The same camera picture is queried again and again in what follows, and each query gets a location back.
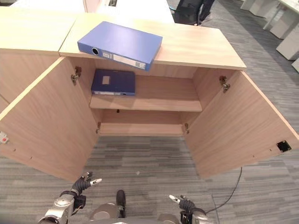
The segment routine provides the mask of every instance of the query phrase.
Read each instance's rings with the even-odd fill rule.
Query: white desk
[[[275,0],[245,0],[241,9],[249,10],[253,15],[265,17],[277,4]]]
[[[115,7],[99,4],[97,13],[120,18],[135,18],[174,23],[167,0],[117,0]]]
[[[73,13],[85,12],[83,0],[18,0],[10,7],[43,9]]]
[[[299,58],[293,62],[292,66],[299,72]]]
[[[288,60],[299,58],[299,25],[279,44],[276,50]]]
[[[281,18],[275,23],[270,32],[280,39],[285,39],[289,33],[299,23],[299,3],[298,0],[278,0],[281,4],[277,9],[277,12],[281,9],[281,5],[287,7],[287,10],[281,16]]]

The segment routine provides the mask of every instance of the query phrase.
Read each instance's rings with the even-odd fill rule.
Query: cabinet top
[[[80,14],[66,37],[61,56],[98,58],[80,52],[77,41],[102,21],[163,37],[154,63],[243,70],[242,59],[219,29],[134,20],[103,14]]]
[[[0,7],[0,50],[58,54],[78,14]]]

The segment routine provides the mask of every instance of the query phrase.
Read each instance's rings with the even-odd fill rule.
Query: open cabinet door
[[[297,133],[244,72],[228,83],[230,89],[219,91],[185,132],[202,178],[278,155],[282,141],[299,148]]]
[[[68,58],[57,59],[4,109],[0,131],[9,143],[0,145],[2,155],[66,180],[81,175],[98,136],[74,72]]]

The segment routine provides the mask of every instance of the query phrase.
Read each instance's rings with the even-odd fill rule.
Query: label
[[[103,51],[103,57],[109,58],[109,53]]]
[[[125,57],[122,57],[122,56],[119,56],[119,55],[113,55],[113,60],[118,61],[118,62],[122,62],[122,63],[125,63],[125,64],[129,64],[129,65],[132,65],[132,66],[140,68],[140,69],[145,69],[145,63],[134,61],[132,59],[125,58]]]
[[[119,96],[120,92],[103,92],[103,91],[94,91],[96,95],[111,95],[111,96]]]
[[[109,85],[110,84],[110,76],[103,76],[102,84]]]

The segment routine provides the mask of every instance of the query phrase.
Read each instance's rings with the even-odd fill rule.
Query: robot
[[[79,209],[84,208],[86,196],[82,191],[98,184],[102,179],[91,180],[93,173],[87,172],[80,177],[72,186],[70,191],[63,191],[60,197],[54,201],[53,206],[40,219],[38,224],[68,224],[69,218],[76,214]],[[169,195],[169,198],[178,203],[182,211],[182,224],[210,224],[206,213],[195,204],[181,196],[178,199]],[[90,216],[90,221],[84,224],[179,224],[179,220],[173,214],[161,214],[157,220],[137,219],[126,217],[126,195],[123,190],[116,194],[116,204],[106,203],[99,206]]]

